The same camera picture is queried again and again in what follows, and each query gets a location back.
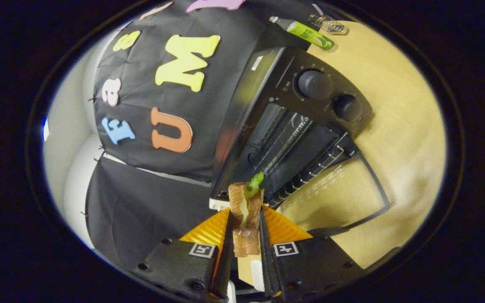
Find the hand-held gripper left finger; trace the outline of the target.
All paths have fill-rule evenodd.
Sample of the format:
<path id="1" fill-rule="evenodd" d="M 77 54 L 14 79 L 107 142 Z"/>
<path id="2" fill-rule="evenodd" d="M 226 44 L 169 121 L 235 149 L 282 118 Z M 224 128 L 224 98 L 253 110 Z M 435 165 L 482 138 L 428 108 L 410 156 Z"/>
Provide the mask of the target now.
<path id="1" fill-rule="evenodd" d="M 179 239 L 163 239 L 132 270 L 155 291 L 192 303 L 226 303 L 233 215 L 224 209 Z"/>

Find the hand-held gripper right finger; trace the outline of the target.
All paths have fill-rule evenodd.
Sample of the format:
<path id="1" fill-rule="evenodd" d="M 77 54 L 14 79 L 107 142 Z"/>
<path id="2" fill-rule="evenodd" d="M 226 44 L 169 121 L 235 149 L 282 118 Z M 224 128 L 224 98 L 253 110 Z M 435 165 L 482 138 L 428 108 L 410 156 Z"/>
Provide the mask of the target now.
<path id="1" fill-rule="evenodd" d="M 312 236 L 265 205 L 259 218 L 268 297 L 324 297 L 366 275 L 329 236 Z"/>

